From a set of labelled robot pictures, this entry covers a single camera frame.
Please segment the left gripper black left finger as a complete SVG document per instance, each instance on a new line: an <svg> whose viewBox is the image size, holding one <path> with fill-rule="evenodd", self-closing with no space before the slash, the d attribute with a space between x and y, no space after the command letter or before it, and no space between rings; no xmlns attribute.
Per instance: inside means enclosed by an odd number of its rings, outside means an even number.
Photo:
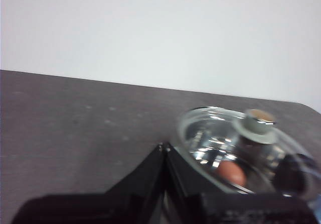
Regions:
<svg viewBox="0 0 321 224"><path fill-rule="evenodd" d="M13 223L149 223L164 197L163 145L155 147L105 193L57 194L30 199Z"/></svg>

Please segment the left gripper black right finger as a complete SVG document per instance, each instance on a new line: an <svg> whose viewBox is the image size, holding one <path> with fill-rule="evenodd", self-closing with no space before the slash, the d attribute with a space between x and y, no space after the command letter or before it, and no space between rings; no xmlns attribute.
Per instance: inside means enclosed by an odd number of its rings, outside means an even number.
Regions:
<svg viewBox="0 0 321 224"><path fill-rule="evenodd" d="M170 213L181 223L316 223L308 205L278 193L227 193L167 148Z"/></svg>

